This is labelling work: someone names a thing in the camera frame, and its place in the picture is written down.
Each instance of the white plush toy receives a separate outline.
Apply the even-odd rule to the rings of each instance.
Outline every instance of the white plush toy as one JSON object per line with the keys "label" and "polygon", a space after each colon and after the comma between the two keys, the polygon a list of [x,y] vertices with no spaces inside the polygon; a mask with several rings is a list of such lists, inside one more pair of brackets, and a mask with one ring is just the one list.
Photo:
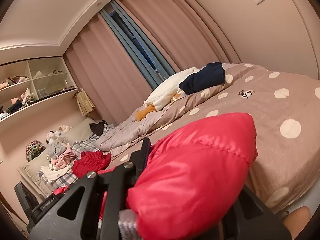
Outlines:
{"label": "white plush toy", "polygon": [[69,131],[72,128],[72,126],[69,125],[60,125],[58,127],[58,130],[54,131],[50,131],[47,134],[47,144],[50,145],[52,143],[54,143],[54,141],[63,133]]}
{"label": "white plush toy", "polygon": [[58,138],[58,136],[56,136],[54,134],[54,131],[50,131],[48,134],[47,134],[47,144],[50,145],[52,143],[54,143],[54,141]]}
{"label": "white plush toy", "polygon": [[63,133],[65,133],[65,132],[69,131],[71,128],[72,128],[72,126],[60,125],[60,126],[58,127],[58,130],[61,132],[61,134],[63,134]]}

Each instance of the polka dot duvet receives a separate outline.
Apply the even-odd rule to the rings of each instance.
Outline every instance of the polka dot duvet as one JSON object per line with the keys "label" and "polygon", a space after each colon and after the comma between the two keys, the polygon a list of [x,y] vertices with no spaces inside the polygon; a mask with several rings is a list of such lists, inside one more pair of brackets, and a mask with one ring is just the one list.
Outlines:
{"label": "polka dot duvet", "polygon": [[[278,212],[304,195],[320,177],[320,81],[253,64],[228,68],[226,80],[224,85],[172,103],[148,137],[156,143],[199,119],[248,113],[254,120],[259,155],[246,184]],[[134,145],[117,160],[129,157],[139,147],[139,143]]]}

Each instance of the pink curtain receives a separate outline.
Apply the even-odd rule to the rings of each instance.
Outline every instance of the pink curtain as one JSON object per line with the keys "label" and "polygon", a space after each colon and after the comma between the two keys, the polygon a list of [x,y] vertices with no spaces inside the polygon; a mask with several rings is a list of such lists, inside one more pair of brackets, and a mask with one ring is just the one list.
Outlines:
{"label": "pink curtain", "polygon": [[124,121],[152,92],[100,14],[81,30],[64,59],[78,87],[108,123]]}
{"label": "pink curtain", "polygon": [[240,63],[223,32],[195,0],[116,0],[176,70]]}

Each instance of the screw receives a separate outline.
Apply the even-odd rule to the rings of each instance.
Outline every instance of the screw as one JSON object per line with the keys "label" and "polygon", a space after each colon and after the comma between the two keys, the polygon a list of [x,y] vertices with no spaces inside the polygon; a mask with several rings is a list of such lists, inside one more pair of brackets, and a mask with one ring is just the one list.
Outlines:
{"label": "screw", "polygon": [[88,179],[93,179],[96,175],[97,175],[96,172],[94,172],[94,171],[89,171],[89,172],[87,173],[87,178],[88,178]]}
{"label": "screw", "polygon": [[125,162],[125,163],[123,164],[123,166],[124,166],[126,169],[129,169],[129,168],[133,167],[133,163],[132,163],[132,162]]}

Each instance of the navy blue clothing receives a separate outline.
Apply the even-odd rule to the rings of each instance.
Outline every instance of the navy blue clothing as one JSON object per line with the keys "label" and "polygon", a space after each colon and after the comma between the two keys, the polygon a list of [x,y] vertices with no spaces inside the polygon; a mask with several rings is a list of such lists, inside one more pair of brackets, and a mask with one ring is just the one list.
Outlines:
{"label": "navy blue clothing", "polygon": [[179,84],[187,95],[199,92],[203,89],[223,84],[226,81],[226,71],[221,62],[209,63],[202,70],[193,73]]}

